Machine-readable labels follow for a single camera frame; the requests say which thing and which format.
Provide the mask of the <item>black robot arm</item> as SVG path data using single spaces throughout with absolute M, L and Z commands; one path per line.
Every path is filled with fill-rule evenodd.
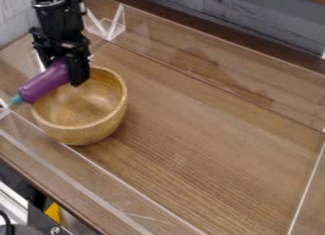
M 82 34 L 86 8 L 82 0 L 32 0 L 38 24 L 29 28 L 40 61 L 68 66 L 68 81 L 77 87 L 90 77 L 90 40 Z

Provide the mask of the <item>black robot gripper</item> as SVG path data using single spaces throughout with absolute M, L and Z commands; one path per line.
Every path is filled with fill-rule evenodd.
M 66 56 L 69 83 L 78 87 L 90 77 L 89 39 L 82 35 L 84 0 L 32 0 L 38 25 L 29 28 L 42 65 Z

